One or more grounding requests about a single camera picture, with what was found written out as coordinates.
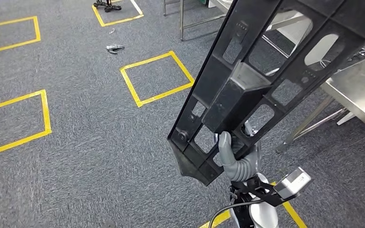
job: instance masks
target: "gray carpet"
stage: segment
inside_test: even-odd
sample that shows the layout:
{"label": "gray carpet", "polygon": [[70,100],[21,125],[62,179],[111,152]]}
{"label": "gray carpet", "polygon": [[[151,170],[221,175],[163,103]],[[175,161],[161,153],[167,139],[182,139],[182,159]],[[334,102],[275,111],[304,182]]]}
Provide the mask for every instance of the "gray carpet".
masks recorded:
{"label": "gray carpet", "polygon": [[[41,32],[40,42],[0,51],[0,102],[45,89],[52,127],[51,134],[0,153],[0,228],[98,228],[105,221],[120,228],[197,228],[229,203],[225,176],[208,187],[180,176],[166,142],[188,90],[138,108],[119,71],[173,50],[196,77],[215,37],[204,34],[217,31],[221,21],[187,29],[181,43],[178,4],[164,17],[161,1],[136,2],[144,17],[101,27],[92,0],[0,1],[0,22],[37,16]],[[119,4],[130,7],[126,0]],[[220,14],[195,0],[186,9],[187,23]],[[99,11],[105,20],[123,13]],[[0,46],[30,39],[26,28],[0,28]],[[113,43],[126,48],[108,54],[105,46]],[[267,47],[262,58],[265,52],[280,58]],[[276,61],[265,63],[270,68]],[[186,83],[169,59],[127,73],[142,98]],[[308,226],[365,227],[363,123],[329,122],[286,153],[274,152],[324,96],[316,91],[263,138],[263,172],[271,181],[296,166],[310,173],[314,183],[292,201]],[[30,98],[0,109],[0,146],[42,129],[39,102]],[[281,227],[296,226],[283,207],[278,211]]]}

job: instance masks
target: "black plastic panel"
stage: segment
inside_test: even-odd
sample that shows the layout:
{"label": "black plastic panel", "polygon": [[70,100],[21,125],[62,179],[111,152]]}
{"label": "black plastic panel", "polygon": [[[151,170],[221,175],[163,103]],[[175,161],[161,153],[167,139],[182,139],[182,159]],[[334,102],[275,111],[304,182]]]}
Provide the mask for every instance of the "black plastic panel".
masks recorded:
{"label": "black plastic panel", "polygon": [[[246,64],[251,67],[248,56],[275,14],[289,9],[311,19],[313,28],[279,71],[267,77],[270,82],[268,89],[250,89],[248,91],[251,93],[246,93],[244,90],[237,92],[234,89],[237,87],[226,86],[226,82],[234,75],[233,66]],[[322,37],[329,34],[339,36],[337,42],[343,45],[343,50],[326,68],[319,71],[310,69],[304,63],[305,56]],[[231,64],[223,59],[223,54],[232,38],[238,39],[242,49]],[[336,72],[339,66],[364,44],[365,0],[234,0],[167,138],[181,174],[194,177],[208,185],[223,172],[223,168],[213,161],[219,152],[217,146],[205,152],[194,141],[204,123],[214,132],[228,130],[236,135],[244,146],[235,155],[237,159],[242,158],[254,148],[254,144],[264,134]],[[283,105],[272,97],[272,93],[285,80],[295,83],[301,90]],[[229,93],[234,105],[227,108],[223,104],[228,104]],[[192,112],[197,102],[206,108],[201,117],[193,115]],[[274,115],[254,136],[249,137],[243,133],[242,125],[261,105],[270,107]]]}

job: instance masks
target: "metal frame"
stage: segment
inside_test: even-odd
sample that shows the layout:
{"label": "metal frame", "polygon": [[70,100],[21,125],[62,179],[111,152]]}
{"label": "metal frame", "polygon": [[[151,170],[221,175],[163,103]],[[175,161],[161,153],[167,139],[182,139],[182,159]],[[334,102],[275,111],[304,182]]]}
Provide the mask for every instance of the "metal frame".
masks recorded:
{"label": "metal frame", "polygon": [[220,18],[224,18],[226,16],[226,14],[221,14],[221,15],[211,17],[211,18],[208,18],[208,19],[196,22],[196,23],[192,23],[192,24],[189,24],[189,25],[184,25],[184,0],[179,0],[179,1],[177,0],[177,1],[170,1],[170,2],[166,2],[166,0],[163,0],[163,16],[167,15],[166,5],[170,5],[170,4],[178,3],[178,2],[180,2],[180,40],[181,41],[184,41],[184,29],[185,28],[186,29],[191,28],[191,27],[194,27],[194,26],[197,26],[197,25],[201,25],[201,24],[210,22],[210,21],[214,21],[214,20],[217,20],[217,19],[220,19]]}
{"label": "metal frame", "polygon": [[327,98],[325,98],[320,103],[320,105],[317,106],[317,108],[309,116],[307,116],[307,118],[284,140],[284,142],[276,148],[276,152],[277,153],[284,152],[287,149],[287,147],[289,147],[292,144],[292,142],[295,141],[296,139],[298,139],[301,136],[309,133],[310,131],[318,128],[323,123],[337,118],[338,116],[342,115],[344,112],[347,111],[346,108],[341,108],[338,111],[332,113],[331,115],[329,115],[329,116],[325,117],[324,119],[318,121],[317,123],[313,124],[312,126],[306,128],[307,125],[309,125],[320,113],[322,113],[324,111],[324,109],[327,108],[328,105],[333,100],[334,100],[334,98],[331,96],[328,96]]}
{"label": "metal frame", "polygon": [[[313,28],[283,66],[275,74],[266,76],[249,63],[249,55],[274,16],[285,9],[308,17]],[[310,69],[304,63],[305,56],[321,38],[332,33],[339,36],[336,44],[344,45],[344,49],[326,68]],[[232,38],[241,43],[242,50],[230,64],[223,59],[223,54]],[[208,185],[223,172],[223,168],[213,161],[218,147],[215,145],[205,152],[195,143],[194,139],[204,125],[214,133],[229,131],[240,140],[243,146],[235,157],[242,158],[364,43],[365,0],[234,0],[167,138],[181,174]],[[263,79],[269,81],[269,86],[259,87],[256,82]],[[286,105],[272,96],[284,80],[301,87]],[[200,116],[193,113],[197,103],[205,107]],[[269,106],[274,116],[256,134],[248,136],[242,126],[261,105]]]}

